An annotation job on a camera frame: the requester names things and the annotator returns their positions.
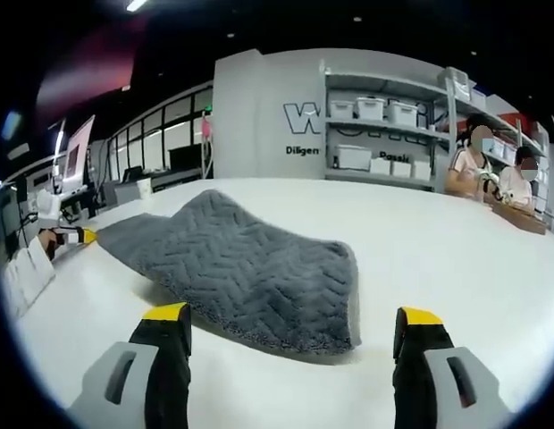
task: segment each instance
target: pink object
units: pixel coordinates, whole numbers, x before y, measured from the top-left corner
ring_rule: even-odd
[[[204,116],[202,118],[202,137],[204,139],[209,139],[209,137],[211,136],[212,134],[212,130],[211,130],[211,127],[209,125],[209,121],[206,119],[206,117]]]

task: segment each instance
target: brown box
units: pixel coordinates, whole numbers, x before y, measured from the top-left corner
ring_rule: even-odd
[[[520,230],[545,235],[545,231],[547,230],[545,222],[522,210],[506,206],[505,204],[494,204],[492,205],[492,210],[493,213],[503,217],[506,221],[514,224]]]

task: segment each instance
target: computer monitor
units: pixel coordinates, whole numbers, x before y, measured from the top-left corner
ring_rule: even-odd
[[[80,188],[83,182],[84,165],[87,160],[88,141],[95,116],[91,116],[69,139],[64,166],[63,193]]]
[[[142,179],[143,177],[144,171],[142,170],[142,167],[137,165],[136,167],[127,168],[126,170],[124,170],[122,183],[126,183],[127,181],[137,181],[138,179]]]

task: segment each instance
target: person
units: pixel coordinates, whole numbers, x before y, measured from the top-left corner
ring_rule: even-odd
[[[495,189],[483,191],[479,179],[482,172],[491,173],[491,165],[483,150],[493,145],[492,125],[482,114],[467,118],[466,130],[458,136],[461,145],[457,149],[446,176],[444,190],[450,195],[476,200],[492,200]]]
[[[19,250],[4,269],[4,307],[13,319],[23,316],[55,277],[55,269],[47,255],[49,246],[57,246],[56,234],[43,230],[26,248]]]
[[[499,175],[499,188],[508,196],[508,203],[516,208],[533,213],[531,184],[537,171],[537,162],[528,146],[521,146],[516,152],[515,166],[504,168]]]

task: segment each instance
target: white shelf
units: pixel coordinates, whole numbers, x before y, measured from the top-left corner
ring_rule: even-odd
[[[411,177],[398,177],[388,174],[379,174],[373,172],[365,172],[360,170],[343,170],[328,168],[325,179],[334,181],[356,181],[359,183],[387,183],[392,185],[405,186],[409,188],[434,189],[433,181],[423,181]]]
[[[445,89],[381,74],[328,71],[324,75],[327,89],[382,92],[396,97],[407,97],[421,101],[435,101],[442,96],[446,96]]]
[[[449,143],[449,134],[446,132],[424,130],[417,127],[407,127],[406,125],[398,125],[397,123],[390,123],[386,121],[326,118],[326,122],[335,128],[390,130],[401,132],[402,134],[423,136],[429,139],[437,139]]]
[[[484,114],[488,119],[490,119],[490,121],[493,122],[493,125],[497,130],[499,130],[502,134],[508,136],[514,142],[517,142],[517,128],[511,125],[509,122],[501,119],[499,116],[495,114],[490,114],[489,112],[482,110],[480,107],[468,103],[464,100],[456,99],[456,106],[457,111],[463,115]],[[523,143],[534,149],[536,155],[545,156],[538,143],[527,137],[523,132],[521,133],[521,137]]]

